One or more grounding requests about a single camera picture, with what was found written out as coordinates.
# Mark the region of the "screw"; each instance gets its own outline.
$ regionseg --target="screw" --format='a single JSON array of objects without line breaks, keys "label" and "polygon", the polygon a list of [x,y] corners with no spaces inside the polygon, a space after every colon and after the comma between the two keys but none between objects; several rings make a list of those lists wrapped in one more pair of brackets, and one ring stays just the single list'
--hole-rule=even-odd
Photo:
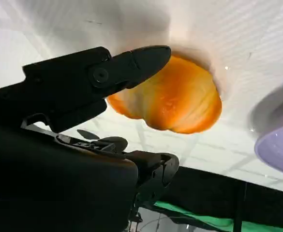
[{"label": "screw", "polygon": [[109,78],[108,72],[105,69],[103,69],[103,68],[95,69],[94,73],[93,73],[93,76],[94,76],[95,81],[97,81],[99,83],[104,83]]}]

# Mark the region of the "black mechanical part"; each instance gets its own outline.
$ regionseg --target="black mechanical part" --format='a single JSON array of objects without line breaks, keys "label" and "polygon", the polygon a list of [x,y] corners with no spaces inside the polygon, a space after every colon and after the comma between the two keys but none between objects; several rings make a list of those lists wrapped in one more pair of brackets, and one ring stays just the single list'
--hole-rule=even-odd
[{"label": "black mechanical part", "polygon": [[170,55],[152,46],[112,58],[98,47],[24,66],[24,82],[0,89],[0,231],[120,232],[141,222],[138,207],[161,196],[178,158],[57,132],[102,113],[105,97],[150,78]]},{"label": "black mechanical part", "polygon": [[127,159],[0,126],[0,232],[123,231],[137,180]]},{"label": "black mechanical part", "polygon": [[113,58],[97,47],[26,65],[23,82],[0,88],[0,124],[20,127],[24,121],[42,121],[62,132],[105,111],[105,97],[147,80],[170,56],[168,46],[139,48]]}]

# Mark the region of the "white surface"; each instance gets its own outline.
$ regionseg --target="white surface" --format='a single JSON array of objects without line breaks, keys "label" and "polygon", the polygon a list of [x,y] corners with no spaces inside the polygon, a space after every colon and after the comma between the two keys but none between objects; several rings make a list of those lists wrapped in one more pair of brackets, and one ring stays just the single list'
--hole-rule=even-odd
[{"label": "white surface", "polygon": [[283,85],[283,0],[0,0],[0,87],[21,81],[24,64],[100,45],[115,55],[151,44],[172,45],[214,73],[223,98],[217,124],[178,135],[109,108],[78,127],[283,191],[283,174],[256,159],[247,126],[254,106]]}]

